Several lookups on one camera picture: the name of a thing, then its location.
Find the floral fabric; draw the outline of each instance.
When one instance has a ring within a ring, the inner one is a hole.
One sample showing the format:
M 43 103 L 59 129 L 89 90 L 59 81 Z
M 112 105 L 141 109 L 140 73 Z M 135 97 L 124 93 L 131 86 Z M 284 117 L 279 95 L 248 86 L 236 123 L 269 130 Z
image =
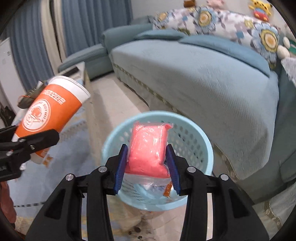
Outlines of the floral fabric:
M 276 64 L 280 29 L 240 13 L 207 6 L 174 9 L 158 14 L 153 29 L 175 29 L 187 35 L 210 34 L 226 38 L 257 51 L 271 68 Z

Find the silver bolt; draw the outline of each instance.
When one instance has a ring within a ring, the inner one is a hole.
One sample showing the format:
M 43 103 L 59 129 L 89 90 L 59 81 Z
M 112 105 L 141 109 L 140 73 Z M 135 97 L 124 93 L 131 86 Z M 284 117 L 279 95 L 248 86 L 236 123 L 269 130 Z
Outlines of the silver bolt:
M 13 154 L 13 151 L 8 151 L 8 152 L 6 153 L 7 156 L 11 156 L 12 154 Z
M 106 172 L 108 169 L 105 166 L 99 167 L 99 172 Z
M 187 171 L 191 172 L 191 173 L 194 173 L 194 172 L 196 172 L 196 168 L 195 167 L 188 167 Z
M 66 180 L 67 180 L 67 181 L 71 181 L 73 178 L 74 178 L 73 174 L 68 174 L 68 175 L 66 176 Z
M 220 178 L 223 180 L 223 181 L 227 181 L 229 179 L 229 176 L 227 176 L 226 174 L 222 174 L 220 176 Z

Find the orange paper cup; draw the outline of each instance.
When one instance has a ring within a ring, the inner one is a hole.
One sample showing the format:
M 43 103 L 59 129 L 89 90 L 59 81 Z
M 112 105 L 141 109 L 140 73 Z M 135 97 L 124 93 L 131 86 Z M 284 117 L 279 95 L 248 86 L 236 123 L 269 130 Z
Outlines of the orange paper cup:
M 73 79 L 65 76 L 53 77 L 28 109 L 12 141 L 50 129 L 60 133 L 89 98 L 90 93 Z M 31 154 L 31 160 L 41 164 L 47 152 L 48 148 L 35 152 Z

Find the brown plush toy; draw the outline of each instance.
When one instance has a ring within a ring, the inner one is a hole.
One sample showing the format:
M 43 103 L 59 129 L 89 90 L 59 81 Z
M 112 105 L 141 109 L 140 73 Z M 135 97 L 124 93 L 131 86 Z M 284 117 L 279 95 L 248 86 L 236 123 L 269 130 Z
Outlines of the brown plush toy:
M 195 7 L 195 0 L 184 1 L 184 7 Z

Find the pink clay package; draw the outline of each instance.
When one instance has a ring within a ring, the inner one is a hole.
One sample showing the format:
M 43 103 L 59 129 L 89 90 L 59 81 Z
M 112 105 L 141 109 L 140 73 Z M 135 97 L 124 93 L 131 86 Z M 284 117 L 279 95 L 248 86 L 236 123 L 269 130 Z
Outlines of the pink clay package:
M 167 185 L 170 174 L 165 161 L 167 123 L 135 123 L 131 135 L 125 179 L 134 184 Z

